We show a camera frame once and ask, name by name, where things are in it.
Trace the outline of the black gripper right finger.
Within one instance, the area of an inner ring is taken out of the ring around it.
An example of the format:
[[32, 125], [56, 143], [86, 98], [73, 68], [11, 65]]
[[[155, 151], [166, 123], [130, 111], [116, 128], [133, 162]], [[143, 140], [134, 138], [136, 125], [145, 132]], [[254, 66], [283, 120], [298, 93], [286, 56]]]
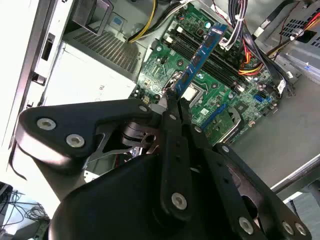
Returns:
[[214, 190], [213, 216], [221, 217], [221, 240], [310, 240], [306, 225], [227, 145], [211, 147], [204, 131], [191, 123], [187, 100], [178, 102], [193, 163]]

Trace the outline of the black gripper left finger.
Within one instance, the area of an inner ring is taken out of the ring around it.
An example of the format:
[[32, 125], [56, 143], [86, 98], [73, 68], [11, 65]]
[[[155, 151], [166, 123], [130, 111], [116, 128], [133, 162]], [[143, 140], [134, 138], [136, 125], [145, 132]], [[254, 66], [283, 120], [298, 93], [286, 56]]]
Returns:
[[192, 188], [188, 140], [189, 107], [169, 90], [166, 107], [140, 99], [40, 106], [23, 111], [15, 140], [32, 158], [53, 170], [73, 175], [88, 163], [140, 147], [160, 163], [156, 207], [169, 218], [191, 218]]

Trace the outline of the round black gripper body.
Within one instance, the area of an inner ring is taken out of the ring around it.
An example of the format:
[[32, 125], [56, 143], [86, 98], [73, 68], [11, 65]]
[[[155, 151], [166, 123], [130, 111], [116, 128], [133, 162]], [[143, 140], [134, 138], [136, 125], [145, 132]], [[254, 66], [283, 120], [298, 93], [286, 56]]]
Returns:
[[179, 221], [156, 206], [160, 163], [141, 155], [71, 192], [57, 208], [49, 226], [51, 240], [220, 240], [221, 217], [213, 216], [215, 191], [192, 162], [191, 217]]

